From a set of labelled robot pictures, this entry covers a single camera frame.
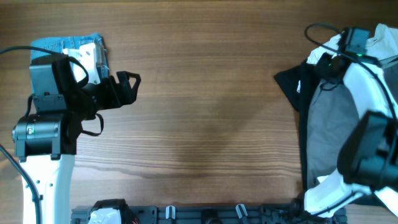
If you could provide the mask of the grey cotton shorts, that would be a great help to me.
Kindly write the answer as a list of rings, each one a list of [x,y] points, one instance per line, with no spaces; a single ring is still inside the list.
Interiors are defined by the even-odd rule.
[[[351,93],[342,84],[322,80],[314,92],[307,121],[307,184],[331,174],[340,149],[359,121]]]

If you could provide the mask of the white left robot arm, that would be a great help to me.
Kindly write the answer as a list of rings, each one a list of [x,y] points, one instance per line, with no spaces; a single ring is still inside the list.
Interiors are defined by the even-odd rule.
[[[120,71],[91,82],[96,70],[64,53],[44,50],[30,63],[32,94],[12,130],[14,167],[24,183],[24,223],[69,223],[70,183],[82,122],[136,101],[140,75]]]

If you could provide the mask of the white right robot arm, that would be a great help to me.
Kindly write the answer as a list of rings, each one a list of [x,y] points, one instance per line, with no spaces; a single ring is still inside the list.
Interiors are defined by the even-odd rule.
[[[397,105],[375,58],[359,63],[323,54],[301,81],[306,102],[303,209],[332,217],[376,196],[397,211]]]

